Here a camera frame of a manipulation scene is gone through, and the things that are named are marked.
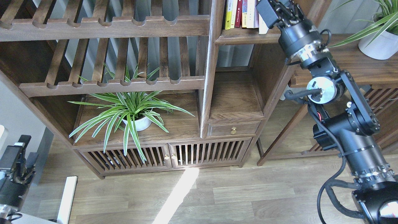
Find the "spider plant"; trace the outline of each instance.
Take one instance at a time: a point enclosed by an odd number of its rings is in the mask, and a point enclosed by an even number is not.
[[[113,79],[115,78],[115,74],[109,71],[108,67],[107,74],[109,74]],[[159,68],[153,70],[151,73],[147,75],[150,78],[153,74],[155,74]],[[134,70],[134,74],[130,77],[129,71],[126,68],[125,72],[125,81],[130,82],[130,79],[136,79],[140,73],[138,73],[138,68]],[[145,155],[141,149],[140,140],[138,137],[138,132],[136,130],[135,121],[147,117],[157,126],[159,126],[165,132],[169,132],[164,127],[164,122],[160,117],[159,113],[153,111],[154,108],[159,108],[161,110],[165,110],[167,112],[173,112],[173,110],[182,111],[184,113],[191,114],[190,112],[170,104],[166,100],[158,99],[157,96],[161,91],[154,91],[150,93],[145,92],[116,92],[116,93],[96,93],[90,94],[100,100],[106,101],[108,103],[104,104],[96,104],[96,103],[89,103],[89,102],[75,102],[69,101],[70,103],[80,104],[80,105],[89,105],[89,106],[98,106],[98,108],[108,108],[106,111],[100,113],[96,117],[84,122],[82,125],[77,127],[69,137],[77,134],[79,131],[81,133],[75,139],[77,142],[84,134],[87,133],[88,130],[91,128],[95,128],[92,137],[95,138],[96,135],[102,128],[106,128],[105,131],[105,138],[103,144],[103,151],[105,152],[106,146],[108,143],[108,139],[110,134],[113,132],[115,133],[117,129],[121,129],[124,131],[123,135],[123,153],[127,155],[127,143],[129,141],[129,135],[133,138],[133,141],[138,149],[140,158],[142,162],[146,161]],[[122,121],[127,120],[127,125],[125,127],[122,126]]]
[[[346,5],[354,0],[349,0],[338,6],[337,8]],[[375,0],[381,12],[377,12],[374,15],[375,21],[362,20],[371,22],[372,24],[367,28],[355,33],[354,35],[347,37],[347,39],[334,44],[330,47],[338,47],[353,41],[359,40],[370,34],[376,33],[369,43],[374,41],[382,32],[387,31],[389,33],[398,35],[398,0]]]

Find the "white flower pot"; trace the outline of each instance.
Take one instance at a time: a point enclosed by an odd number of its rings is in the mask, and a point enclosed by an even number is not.
[[[385,60],[398,51],[398,35],[384,31],[368,45],[373,37],[374,35],[368,35],[358,43],[359,49],[367,56],[378,60]]]
[[[125,123],[125,125],[127,125],[127,120],[123,119],[122,121],[123,123]],[[134,123],[135,123],[135,129],[139,132],[147,129],[152,123],[152,121],[147,117],[143,117],[134,121]]]

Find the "wooden shelf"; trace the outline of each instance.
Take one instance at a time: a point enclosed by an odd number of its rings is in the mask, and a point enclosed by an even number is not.
[[[179,38],[181,76],[177,80],[169,77],[168,67],[168,38],[160,38],[159,77],[156,80],[147,79],[148,68],[148,38],[141,37],[138,53],[138,72],[142,73],[138,79],[131,82],[124,81],[127,63],[127,49],[129,41],[135,44],[135,39],[120,38],[119,52],[117,55],[115,79],[105,81],[104,62],[108,51],[109,38],[101,38],[98,43],[97,57],[91,81],[80,84],[80,76],[87,54],[89,39],[80,39],[76,50],[75,59],[68,77],[60,77],[59,68],[65,60],[65,51],[68,40],[60,40],[54,51],[48,73],[40,83],[21,83],[19,88],[28,97],[56,96],[70,94],[90,94],[102,92],[126,92],[126,91],[154,91],[154,90],[187,90],[203,89],[204,76],[191,76],[189,68],[189,56],[187,38]]]
[[[159,95],[158,98],[165,99],[173,105],[179,106],[183,109],[191,112],[195,117],[185,114],[180,111],[167,114],[163,110],[155,110],[162,115],[165,128],[169,133],[164,132],[160,127],[155,124],[151,124],[148,129],[140,131],[139,138],[142,144],[149,142],[160,142],[165,143],[171,140],[183,140],[190,138],[199,137],[199,120],[198,120],[198,108],[197,108],[197,97],[195,93],[184,93],[184,94],[163,94]],[[87,98],[87,102],[98,103],[101,100],[97,98]],[[77,124],[81,125],[85,121],[95,117],[106,109],[97,109],[96,106],[81,106],[81,116],[77,118]],[[105,128],[103,128],[95,138],[91,137],[92,132],[96,126],[93,127],[86,135],[84,135],[78,142],[74,143],[75,148],[99,148],[103,146],[103,137],[105,135]],[[117,130],[116,133],[111,134],[109,137],[108,145],[110,147],[123,145],[123,131]],[[129,141],[129,147],[134,146],[132,138]]]
[[[331,44],[337,43],[350,35],[332,35]],[[388,60],[377,60],[363,54],[358,48],[358,42],[352,42],[341,47],[329,48],[340,69],[351,73],[358,85],[384,85],[398,87],[398,55]],[[307,87],[311,80],[308,70],[296,69],[290,86]]]
[[[209,15],[189,15],[188,1],[181,1],[180,15],[174,21],[162,16],[162,2],[152,4],[151,16],[134,19],[135,1],[125,1],[120,17],[105,22],[109,1],[97,0],[91,18],[77,23],[82,0],[69,1],[63,18],[49,19],[55,0],[41,1],[32,19],[15,19],[24,1],[11,1],[0,19],[1,41],[88,39],[120,37],[180,37],[209,34]]]
[[[258,29],[225,29],[221,36],[215,41],[219,45],[235,44],[263,44],[278,43],[281,32],[279,29],[270,29],[266,34],[258,34]]]
[[[216,72],[208,123],[262,120],[250,71]]]

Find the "slatted cabinet door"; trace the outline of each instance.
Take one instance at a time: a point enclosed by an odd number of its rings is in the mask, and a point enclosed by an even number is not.
[[[173,167],[216,167],[238,165],[251,138],[170,143]]]
[[[121,173],[141,173],[172,168],[167,145],[142,147],[147,161],[142,162],[137,148],[130,148],[127,155],[119,147],[102,149],[79,149],[79,153],[99,173],[107,176]]]

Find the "brass knob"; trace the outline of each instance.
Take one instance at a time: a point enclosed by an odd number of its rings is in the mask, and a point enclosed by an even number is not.
[[[234,134],[236,134],[236,127],[233,127],[232,131],[231,131],[231,135],[234,135]]]

